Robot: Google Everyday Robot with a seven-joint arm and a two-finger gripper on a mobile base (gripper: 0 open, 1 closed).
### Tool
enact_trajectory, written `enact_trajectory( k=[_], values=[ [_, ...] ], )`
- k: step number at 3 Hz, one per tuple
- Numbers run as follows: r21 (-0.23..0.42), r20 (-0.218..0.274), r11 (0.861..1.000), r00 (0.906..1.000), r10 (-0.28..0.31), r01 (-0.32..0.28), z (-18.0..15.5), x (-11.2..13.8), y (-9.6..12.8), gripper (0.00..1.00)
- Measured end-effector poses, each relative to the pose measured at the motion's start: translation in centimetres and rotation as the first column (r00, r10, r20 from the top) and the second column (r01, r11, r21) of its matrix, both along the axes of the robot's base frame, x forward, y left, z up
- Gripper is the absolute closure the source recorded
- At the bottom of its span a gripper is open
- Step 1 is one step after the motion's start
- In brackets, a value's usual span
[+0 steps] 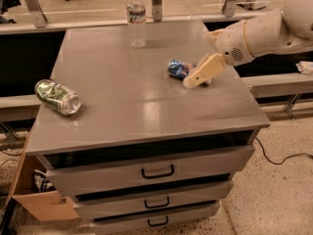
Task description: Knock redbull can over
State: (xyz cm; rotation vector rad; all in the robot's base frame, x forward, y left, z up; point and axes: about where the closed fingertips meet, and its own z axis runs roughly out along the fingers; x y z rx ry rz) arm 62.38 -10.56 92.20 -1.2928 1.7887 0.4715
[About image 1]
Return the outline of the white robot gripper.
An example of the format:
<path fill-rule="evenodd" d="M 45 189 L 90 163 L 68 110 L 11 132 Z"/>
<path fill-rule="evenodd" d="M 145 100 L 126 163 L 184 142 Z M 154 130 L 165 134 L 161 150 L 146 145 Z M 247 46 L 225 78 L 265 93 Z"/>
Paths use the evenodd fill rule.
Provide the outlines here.
<path fill-rule="evenodd" d="M 246 43 L 246 23 L 247 20 L 242 20 L 203 34 L 203 39 L 220 54 L 206 54 L 195 67 L 190 66 L 188 75 L 183 79 L 186 88 L 208 83 L 224 71 L 227 63 L 236 67 L 254 60 Z"/>

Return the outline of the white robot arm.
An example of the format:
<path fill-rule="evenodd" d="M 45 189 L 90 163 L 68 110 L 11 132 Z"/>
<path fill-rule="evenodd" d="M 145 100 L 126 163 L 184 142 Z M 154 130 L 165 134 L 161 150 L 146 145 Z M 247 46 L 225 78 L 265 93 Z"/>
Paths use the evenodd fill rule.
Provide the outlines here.
<path fill-rule="evenodd" d="M 183 79 L 194 88 L 210 82 L 230 66 L 239 66 L 257 57 L 298 54 L 313 48 L 313 0 L 286 0 L 284 7 L 249 20 L 208 31 L 203 38 L 215 50 L 205 55 Z"/>

